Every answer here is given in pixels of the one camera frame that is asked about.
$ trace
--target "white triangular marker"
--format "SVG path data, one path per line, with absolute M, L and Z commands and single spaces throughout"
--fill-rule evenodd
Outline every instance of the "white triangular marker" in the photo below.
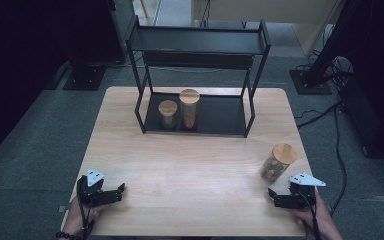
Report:
M 305 172 L 301 172 L 295 176 L 290 177 L 289 181 L 299 185 L 306 185 L 306 186 L 326 186 L 325 182 L 320 181 L 319 179 L 312 177 Z
M 103 179 L 105 175 L 101 172 L 95 171 L 93 169 L 87 170 L 87 185 L 92 187 L 95 183 Z

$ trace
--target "hand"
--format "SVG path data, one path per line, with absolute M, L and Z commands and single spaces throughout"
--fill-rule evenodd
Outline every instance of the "hand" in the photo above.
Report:
M 320 235 L 323 240 L 340 240 L 342 239 L 341 233 L 338 227 L 330 216 L 329 210 L 327 209 L 324 200 L 320 197 L 320 194 L 316 191 L 316 204 L 317 212 L 316 219 L 319 227 Z M 302 225 L 304 221 L 313 228 L 313 215 L 311 211 L 301 211 L 299 209 L 290 209 L 289 212 L 297 217 L 297 223 Z
M 65 220 L 65 224 L 62 231 L 70 235 L 82 236 L 83 219 L 82 219 L 82 214 L 80 212 L 79 201 L 77 200 L 77 197 L 73 198 L 70 204 L 71 204 L 70 210 L 68 212 L 67 219 Z M 105 209 L 109 208 L 110 206 L 111 204 L 108 204 L 108 205 L 102 205 L 102 206 L 94 207 L 93 209 L 90 209 L 88 222 L 90 223 L 92 220 L 97 221 L 99 214 Z M 89 212 L 89 207 L 86 205 L 83 205 L 83 211 L 85 213 L 85 217 L 87 217 Z

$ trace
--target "jar lid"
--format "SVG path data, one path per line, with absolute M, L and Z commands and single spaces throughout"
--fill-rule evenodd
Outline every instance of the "jar lid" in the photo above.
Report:
M 163 116 L 173 116 L 177 111 L 177 104 L 171 100 L 165 100 L 160 103 L 158 110 Z
M 283 164 L 292 164 L 297 160 L 297 152 L 286 143 L 278 143 L 273 148 L 273 156 Z
M 193 89 L 185 89 L 180 95 L 180 101 L 186 105 L 193 105 L 199 101 L 199 93 Z

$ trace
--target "background desk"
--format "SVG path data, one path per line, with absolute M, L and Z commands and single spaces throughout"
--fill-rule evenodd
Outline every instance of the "background desk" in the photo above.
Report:
M 345 0 L 210 0 L 208 20 L 293 23 L 304 54 L 331 23 Z M 192 0 L 192 21 L 206 20 L 208 0 Z
M 241 89 L 194 88 L 232 94 Z M 179 88 L 154 88 L 179 92 Z M 106 174 L 103 190 L 126 183 L 123 201 L 95 225 L 94 235 L 303 236 L 284 209 L 275 208 L 259 176 L 276 143 L 291 144 L 298 160 L 270 187 L 289 194 L 288 177 L 311 174 L 292 112 L 281 89 L 257 89 L 248 138 L 142 134 L 134 114 L 135 87 L 107 90 L 79 177 Z M 149 94 L 144 96 L 143 110 Z

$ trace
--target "person's right hand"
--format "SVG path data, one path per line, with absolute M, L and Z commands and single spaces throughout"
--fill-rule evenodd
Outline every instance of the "person's right hand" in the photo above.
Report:
M 324 240 L 341 240 L 342 236 L 338 227 L 330 216 L 324 200 L 320 197 L 320 194 L 316 191 L 316 204 L 317 212 L 316 219 L 319 227 L 321 238 Z M 299 209 L 290 209 L 289 212 L 297 217 L 297 223 L 304 224 L 304 221 L 313 228 L 313 215 L 311 211 L 301 211 Z

